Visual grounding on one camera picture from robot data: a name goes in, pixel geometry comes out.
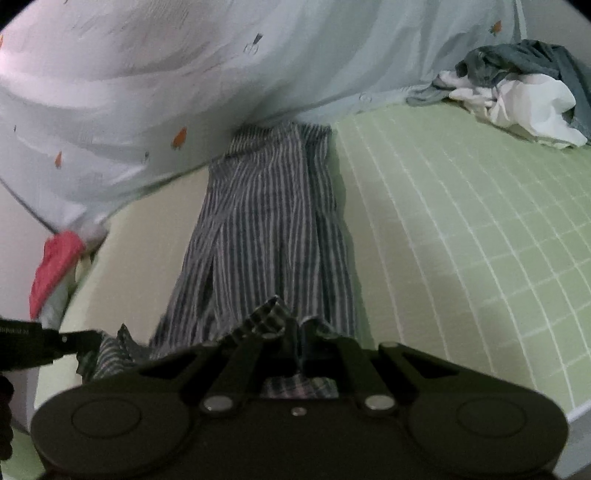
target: red cloth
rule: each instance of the red cloth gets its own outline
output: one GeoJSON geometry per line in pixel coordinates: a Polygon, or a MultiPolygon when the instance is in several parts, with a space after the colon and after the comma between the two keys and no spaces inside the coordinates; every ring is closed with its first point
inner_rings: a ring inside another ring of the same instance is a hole
{"type": "Polygon", "coordinates": [[[84,250],[84,242],[70,231],[58,233],[45,242],[43,260],[35,272],[29,296],[32,320],[37,318],[57,284],[76,265],[84,250]]]}

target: blanket with orange print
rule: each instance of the blanket with orange print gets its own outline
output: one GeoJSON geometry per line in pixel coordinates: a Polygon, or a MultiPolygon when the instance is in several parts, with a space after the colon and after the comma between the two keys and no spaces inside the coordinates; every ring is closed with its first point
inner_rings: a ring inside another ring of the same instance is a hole
{"type": "Polygon", "coordinates": [[[80,235],[243,124],[401,101],[517,24],[515,0],[35,0],[0,33],[0,180],[80,235]]]}

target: bed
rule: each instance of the bed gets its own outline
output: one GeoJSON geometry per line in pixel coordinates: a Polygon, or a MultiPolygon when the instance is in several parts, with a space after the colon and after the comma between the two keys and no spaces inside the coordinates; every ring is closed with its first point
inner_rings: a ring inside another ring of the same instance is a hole
{"type": "MultiPolygon", "coordinates": [[[[450,103],[387,106],[333,132],[362,344],[401,342],[541,391],[578,431],[591,407],[591,148],[520,140],[450,103]]],[[[207,178],[186,174],[110,218],[62,331],[125,323],[147,343],[207,178]]],[[[81,384],[76,367],[41,368],[35,409],[81,384]]],[[[585,440],[571,437],[559,475],[584,466],[585,440]]]]}

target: green checkered bed sheet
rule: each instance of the green checkered bed sheet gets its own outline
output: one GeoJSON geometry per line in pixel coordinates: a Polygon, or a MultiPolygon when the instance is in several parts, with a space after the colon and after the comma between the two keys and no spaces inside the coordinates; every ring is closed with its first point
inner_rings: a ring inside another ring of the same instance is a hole
{"type": "Polygon", "coordinates": [[[555,150],[449,103],[333,126],[369,346],[386,340],[591,400],[591,148],[555,150]]]}

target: striped fabric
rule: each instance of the striped fabric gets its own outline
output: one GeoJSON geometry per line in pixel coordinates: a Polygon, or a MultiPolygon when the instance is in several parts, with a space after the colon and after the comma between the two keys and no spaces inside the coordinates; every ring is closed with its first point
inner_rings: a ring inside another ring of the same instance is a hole
{"type": "MultiPolygon", "coordinates": [[[[210,166],[209,185],[168,309],[147,347],[125,325],[79,358],[84,381],[236,330],[321,319],[356,336],[345,242],[326,165],[330,128],[244,127],[210,166]]],[[[262,395],[326,398],[328,379],[273,378],[262,395]]]]}

